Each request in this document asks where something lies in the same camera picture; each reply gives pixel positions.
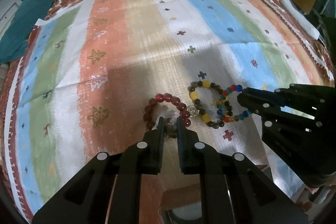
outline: black bead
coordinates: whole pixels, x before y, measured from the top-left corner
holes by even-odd
[[[212,128],[214,128],[214,129],[218,129],[218,128],[219,128],[219,124],[216,123],[216,122],[214,122],[214,123],[212,124]]]

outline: red bead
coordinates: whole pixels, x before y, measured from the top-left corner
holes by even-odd
[[[153,121],[149,121],[146,124],[147,129],[152,130],[152,128],[155,126],[155,123]]]
[[[185,127],[189,127],[191,125],[191,121],[189,119],[184,119],[183,123],[184,123]]]
[[[231,91],[236,91],[236,85],[231,85],[231,86],[229,87],[229,89],[230,89]]]
[[[171,98],[171,103],[172,103],[173,105],[176,106],[179,102],[181,102],[180,98],[178,98],[178,97],[173,97],[173,98]]]
[[[145,113],[143,115],[143,120],[146,121],[150,121],[152,119],[152,115],[150,115],[149,113]]]
[[[180,112],[180,115],[182,116],[183,119],[189,118],[190,117],[190,112],[186,111],[186,110],[183,110],[183,111]]]
[[[154,99],[154,98],[152,98],[151,100],[149,100],[149,105],[152,106],[152,107],[156,106],[157,103],[158,103],[158,101],[156,99]]]
[[[179,111],[183,111],[187,109],[187,106],[184,103],[178,103],[176,107]]]
[[[170,103],[171,102],[171,98],[173,98],[173,96],[170,93],[165,93],[164,96],[165,101]]]
[[[155,95],[155,99],[159,102],[162,103],[165,100],[165,97],[161,94],[158,93],[157,95]]]
[[[152,113],[153,112],[152,106],[145,106],[145,112],[146,113]]]

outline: screw head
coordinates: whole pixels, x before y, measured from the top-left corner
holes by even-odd
[[[144,149],[147,147],[147,145],[148,144],[146,142],[138,142],[136,146],[140,149]]]
[[[272,126],[272,122],[271,122],[271,121],[266,121],[266,122],[264,123],[264,125],[265,125],[266,127],[271,127],[271,126]]]
[[[97,159],[98,159],[98,160],[104,160],[104,159],[106,159],[106,158],[107,158],[107,154],[104,153],[104,152],[99,153],[99,154],[97,155]]]
[[[205,147],[205,144],[204,143],[201,143],[201,142],[197,142],[195,143],[195,147],[197,149],[203,149]]]
[[[236,153],[234,157],[235,157],[235,160],[239,160],[239,161],[242,161],[245,158],[245,156],[242,153]]]

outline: multicolored beaded bracelet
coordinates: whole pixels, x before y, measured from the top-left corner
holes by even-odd
[[[145,114],[143,115],[144,122],[147,122],[146,128],[148,130],[152,130],[155,126],[155,122],[152,121],[152,112],[153,108],[158,104],[166,101],[168,103],[172,103],[176,108],[180,111],[180,115],[183,118],[183,123],[186,127],[191,125],[191,121],[189,120],[190,113],[187,111],[187,106],[184,103],[181,103],[180,98],[172,96],[170,93],[165,93],[162,95],[161,93],[155,95],[155,98],[149,100],[149,105],[145,107]]]
[[[193,100],[195,106],[189,106],[187,110],[189,110],[190,113],[197,113],[202,116],[202,120],[206,123],[207,126],[212,127],[214,129],[218,129],[219,127],[223,127],[225,125],[225,122],[221,119],[219,122],[213,122],[211,120],[211,117],[209,114],[206,113],[205,109],[202,108],[201,101],[198,98],[198,93],[195,91],[195,88],[198,86],[202,86],[204,88],[215,88],[219,94],[222,94],[223,90],[219,85],[216,85],[215,83],[210,83],[208,80],[198,81],[198,82],[192,82],[191,86],[189,87],[189,96]],[[222,115],[223,110],[220,108],[220,105],[217,105],[217,114]]]
[[[228,96],[232,93],[232,92],[242,92],[243,87],[241,85],[231,85],[229,86],[227,89],[223,90],[222,92],[222,97],[223,98],[228,98]],[[229,109],[230,103],[226,103],[224,102],[224,105],[227,107],[227,109]],[[249,115],[251,115],[252,112],[250,110],[244,110],[242,113],[240,113],[239,115],[234,115],[232,113],[232,107],[230,109],[230,111],[228,113],[226,113],[225,117],[223,117],[224,122],[239,122],[244,120],[245,118],[247,118]]]
[[[223,101],[222,104],[217,104],[217,114],[219,115],[219,119],[220,122],[213,122],[211,120],[210,115],[206,114],[206,111],[202,108],[201,106],[201,101],[198,98],[198,94],[195,91],[195,88],[198,86],[202,86],[205,88],[213,88],[215,89],[219,94],[220,94],[220,99]],[[218,129],[219,127],[224,127],[225,123],[228,122],[238,122],[238,121],[242,121],[244,120],[244,118],[248,117],[252,112],[250,112],[249,110],[245,110],[244,112],[242,112],[239,115],[235,115],[233,116],[233,107],[230,105],[229,100],[227,99],[227,97],[229,96],[229,94],[231,94],[234,91],[237,92],[242,92],[243,87],[241,85],[231,85],[230,87],[228,87],[225,90],[221,89],[220,85],[216,85],[215,83],[210,83],[208,80],[203,80],[203,81],[198,81],[198,82],[193,82],[191,84],[191,86],[189,87],[189,96],[190,98],[193,100],[194,104],[195,104],[195,108],[198,111],[198,114],[200,114],[202,116],[202,120],[206,123],[207,126],[212,127],[214,129]],[[223,104],[226,107],[227,112],[223,112]],[[194,110],[193,106],[189,106],[187,108],[187,110],[192,113],[196,113],[196,110]]]

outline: colorful striped rug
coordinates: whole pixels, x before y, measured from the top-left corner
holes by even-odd
[[[98,152],[121,153],[141,140],[143,109],[156,93],[192,104],[187,87],[202,79],[264,90],[331,85],[325,61],[282,13],[270,0],[85,0],[38,21],[5,117],[5,161],[20,212],[31,220]],[[205,89],[199,95],[216,119],[218,98]],[[175,111],[160,106],[154,115]],[[196,117],[190,129],[221,153],[271,165],[291,196],[302,182],[263,145],[260,126],[256,116],[214,130]],[[157,222],[164,191],[197,181],[180,174],[176,140],[167,139],[162,173],[142,180],[140,223]]]

